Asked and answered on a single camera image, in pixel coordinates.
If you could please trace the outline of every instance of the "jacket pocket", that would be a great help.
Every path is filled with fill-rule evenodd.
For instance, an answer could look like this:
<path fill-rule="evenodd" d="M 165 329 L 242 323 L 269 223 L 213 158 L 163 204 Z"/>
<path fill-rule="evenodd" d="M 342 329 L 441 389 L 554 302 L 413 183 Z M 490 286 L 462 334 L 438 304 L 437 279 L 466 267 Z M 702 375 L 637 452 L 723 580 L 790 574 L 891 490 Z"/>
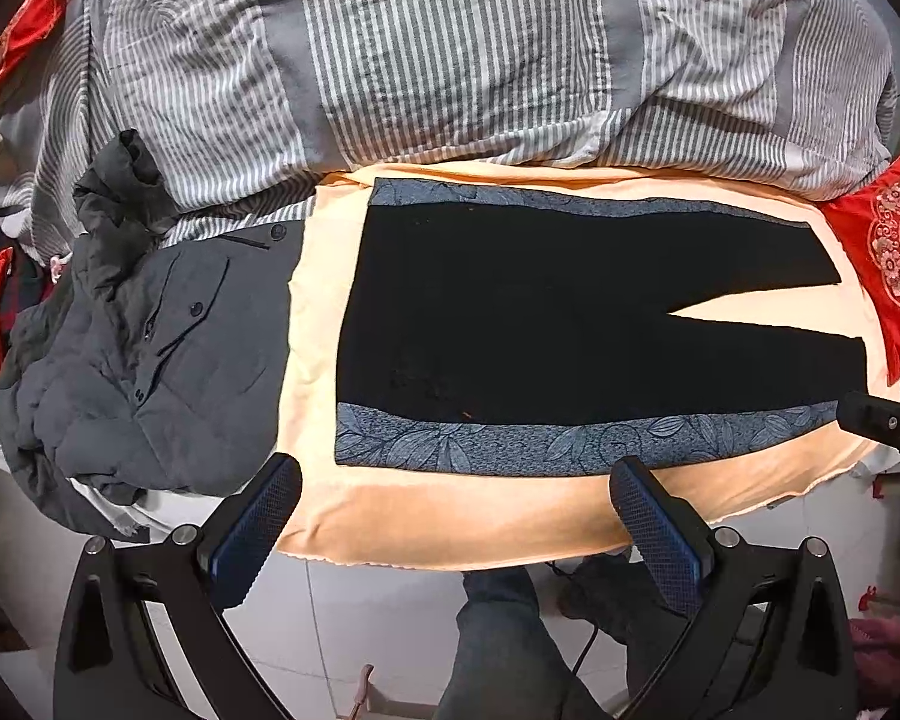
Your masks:
<path fill-rule="evenodd" d="M 154 391 L 160 372 L 178 346 L 213 310 L 230 264 L 226 256 L 181 252 L 168 268 L 154 310 L 146 319 L 131 393 L 138 407 Z M 193 371 L 194 378 L 199 371 Z"/>

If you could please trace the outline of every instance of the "gray down jacket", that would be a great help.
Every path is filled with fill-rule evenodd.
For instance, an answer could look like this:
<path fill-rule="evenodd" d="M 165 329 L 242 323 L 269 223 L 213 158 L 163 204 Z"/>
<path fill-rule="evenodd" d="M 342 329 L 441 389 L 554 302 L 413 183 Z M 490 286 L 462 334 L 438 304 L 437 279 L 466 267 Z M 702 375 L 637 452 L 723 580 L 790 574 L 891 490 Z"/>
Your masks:
<path fill-rule="evenodd" d="M 48 517 L 117 538 L 70 484 L 228 495 L 271 453 L 303 222 L 154 249 L 173 204 L 134 130 L 74 190 L 87 232 L 0 372 L 0 442 Z"/>

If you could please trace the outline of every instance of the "white tile floor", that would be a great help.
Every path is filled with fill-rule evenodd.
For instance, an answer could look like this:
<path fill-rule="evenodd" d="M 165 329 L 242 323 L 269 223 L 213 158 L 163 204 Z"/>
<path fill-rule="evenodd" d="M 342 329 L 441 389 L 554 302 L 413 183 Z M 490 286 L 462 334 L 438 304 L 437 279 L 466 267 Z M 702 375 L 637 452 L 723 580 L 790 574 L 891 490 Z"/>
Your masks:
<path fill-rule="evenodd" d="M 853 610 L 880 568 L 880 551 L 895 522 L 895 503 L 872 499 L 848 476 L 804 498 L 725 521 L 748 541 L 796 546 L 824 538 Z M 5 662 L 8 680 L 31 683 L 26 700 L 35 720 L 50 717 L 53 648 L 84 538 L 49 522 L 0 472 L 0 597 L 35 651 Z M 590 626 L 554 611 L 556 581 L 543 566 L 538 583 L 544 622 L 567 661 L 583 649 Z M 434 704 L 446 685 L 457 644 L 455 615 L 463 603 L 460 575 L 359 566 L 344 568 L 273 555 L 250 597 L 226 615 L 264 679 L 298 720 L 330 720 L 351 707 L 363 664 L 392 699 Z M 210 707 L 173 638 L 162 608 L 151 605 L 172 666 L 191 709 Z M 624 688 L 625 650 L 600 634 L 581 676 L 598 701 Z M 40 675 L 35 682 L 32 675 Z"/>

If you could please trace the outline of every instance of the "gray striped duvet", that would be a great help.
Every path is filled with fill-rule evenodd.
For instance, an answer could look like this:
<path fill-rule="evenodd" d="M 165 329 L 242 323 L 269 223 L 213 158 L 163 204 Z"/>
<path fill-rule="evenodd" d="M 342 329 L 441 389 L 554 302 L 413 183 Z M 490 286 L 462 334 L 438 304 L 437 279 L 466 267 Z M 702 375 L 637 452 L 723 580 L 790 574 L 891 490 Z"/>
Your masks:
<path fill-rule="evenodd" d="M 303 218 L 379 161 L 697 170 L 823 200 L 885 167 L 890 41 L 865 0 L 70 0 L 0 100 L 5 229 L 46 262 L 118 130 L 164 245 Z"/>

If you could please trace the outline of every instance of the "gray floral fabric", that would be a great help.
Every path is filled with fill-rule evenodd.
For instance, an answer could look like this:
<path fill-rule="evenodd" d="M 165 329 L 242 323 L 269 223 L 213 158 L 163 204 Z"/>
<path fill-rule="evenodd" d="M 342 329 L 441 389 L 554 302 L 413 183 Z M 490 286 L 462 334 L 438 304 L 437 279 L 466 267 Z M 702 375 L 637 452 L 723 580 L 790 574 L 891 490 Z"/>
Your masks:
<path fill-rule="evenodd" d="M 477 476 L 592 476 L 638 455 L 652 469 L 746 455 L 795 439 L 837 415 L 837 402 L 779 412 L 695 413 L 594 425 L 417 422 L 337 405 L 335 457 L 343 466 Z"/>
<path fill-rule="evenodd" d="M 641 197 L 639 200 L 603 200 L 562 194 L 559 191 L 522 187 L 458 184 L 427 178 L 377 178 L 370 193 L 370 205 L 420 205 L 438 202 L 466 202 L 475 205 L 519 205 L 545 211 L 562 211 L 581 217 L 627 218 L 645 214 L 691 214 L 703 211 L 732 217 L 756 218 L 770 224 L 809 227 L 805 221 L 772 217 L 735 205 L 712 200 L 681 200 L 676 197 Z"/>

